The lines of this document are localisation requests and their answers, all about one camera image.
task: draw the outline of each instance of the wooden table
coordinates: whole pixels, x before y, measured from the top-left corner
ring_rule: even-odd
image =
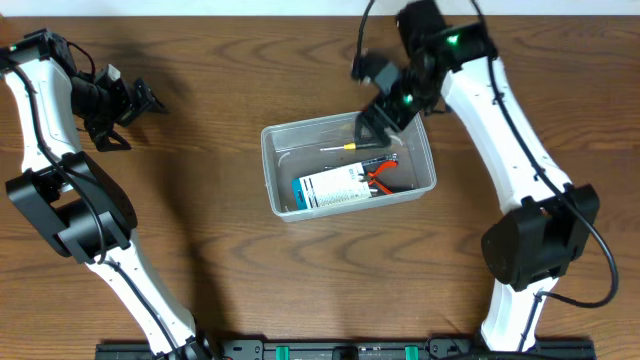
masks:
[[[450,18],[461,24],[473,19]],[[143,77],[170,109],[118,131],[133,151],[83,146],[135,205],[144,251],[212,335],[269,339],[424,338],[471,333],[493,279],[481,235],[501,214],[454,115],[425,120],[438,185],[419,201],[285,224],[271,213],[260,156],[268,125],[362,108],[351,82],[358,18],[14,18],[5,41],[47,26],[99,68]],[[510,82],[540,139],[601,199],[597,226],[621,272],[615,302],[545,306],[537,333],[591,336],[601,358],[640,356],[640,31],[631,17],[490,18]],[[392,17],[365,47],[403,59]],[[81,68],[88,63],[80,53]],[[0,87],[0,179],[20,173],[15,101]],[[113,292],[57,256],[0,196],[0,354],[92,359],[96,343],[142,340]],[[594,241],[556,290],[596,300],[609,286]]]

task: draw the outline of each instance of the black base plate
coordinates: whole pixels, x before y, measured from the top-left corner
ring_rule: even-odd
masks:
[[[470,338],[433,337],[425,341],[391,342],[263,342],[261,340],[221,341],[224,360],[282,360],[276,348],[288,347],[288,359],[295,360],[427,360],[486,351],[474,347]],[[411,359],[407,347],[417,348]],[[563,360],[595,360],[590,340],[539,340],[529,353]],[[152,360],[147,344],[97,345],[95,360]]]

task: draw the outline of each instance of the box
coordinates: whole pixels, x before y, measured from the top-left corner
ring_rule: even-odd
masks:
[[[353,141],[358,112],[266,127],[262,131],[262,164],[273,213],[286,222],[416,200],[436,185],[436,173],[420,115],[384,149],[320,151]],[[298,210],[291,182],[326,167],[339,167],[398,154],[398,167],[380,176],[388,187],[407,191],[357,202]]]

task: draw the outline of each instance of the white wall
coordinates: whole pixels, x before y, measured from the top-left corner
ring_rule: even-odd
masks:
[[[410,0],[378,0],[394,15]],[[361,15],[368,0],[0,0],[4,16]],[[640,0],[479,0],[488,15],[640,15]],[[473,14],[468,0],[438,0],[445,15]]]

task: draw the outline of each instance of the screwdriver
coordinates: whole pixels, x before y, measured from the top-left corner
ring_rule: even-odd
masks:
[[[364,144],[356,144],[356,143],[348,143],[342,146],[334,146],[330,148],[322,148],[320,151],[333,151],[333,150],[358,150],[358,149],[373,149],[384,147],[381,144],[376,143],[364,143]]]

